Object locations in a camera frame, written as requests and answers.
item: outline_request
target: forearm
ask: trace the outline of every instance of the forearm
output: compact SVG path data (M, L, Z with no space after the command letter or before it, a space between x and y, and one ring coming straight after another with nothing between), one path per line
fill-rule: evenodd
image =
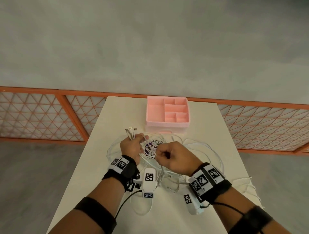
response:
M236 189L231 187L227 192L220 195L215 202L224 203L230 205L237 210L247 213L252 209L255 204L251 202L248 198L243 196ZM241 218L242 215L233 209L222 206L222 205L213 205L215 211L217 212L219 218L221 219L225 229L229 231ZM279 223L275 220L271 221L262 229L264 234L290 234L286 229L284 229Z
M125 189L115 178L102 180L98 186L88 195L105 207L113 216L123 197ZM79 233L104 233L101 227L88 215L79 210L71 210L49 234L79 234Z

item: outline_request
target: translucent pink drawer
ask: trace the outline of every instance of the translucent pink drawer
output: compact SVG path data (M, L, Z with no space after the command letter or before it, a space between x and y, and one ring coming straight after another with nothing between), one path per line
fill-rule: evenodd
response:
M146 131L183 133L190 124L187 98L147 97Z

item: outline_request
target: person's right arm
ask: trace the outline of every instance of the person's right arm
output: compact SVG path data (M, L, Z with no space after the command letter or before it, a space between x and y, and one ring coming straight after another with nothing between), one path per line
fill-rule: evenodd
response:
M192 176L193 172L203 163L177 141L158 145L156 154L155 159L160 165L181 175ZM243 213L247 213L255 206L253 202L233 187L224 194L218 196L215 202L230 205ZM213 206L227 232L229 232L229 230L242 218L241 214L229 207L222 205ZM289 231L275 220L268 223L262 231L264 234L290 234Z

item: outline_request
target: person's right hand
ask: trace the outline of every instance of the person's right hand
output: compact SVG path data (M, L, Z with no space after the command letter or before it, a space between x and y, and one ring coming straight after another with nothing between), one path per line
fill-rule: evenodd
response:
M203 163L178 141L158 145L155 159L161 166L187 176L192 176Z

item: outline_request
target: person's left hand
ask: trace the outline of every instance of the person's left hand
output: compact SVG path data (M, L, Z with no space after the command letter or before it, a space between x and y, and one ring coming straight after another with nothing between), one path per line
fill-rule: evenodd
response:
M134 161L136 162L136 165L138 165L141 161L139 154L144 152L140 143L144 141L145 138L143 133L136 134L133 140L130 140L130 138L127 137L122 142L120 142L120 149L122 155L127 155L133 158Z

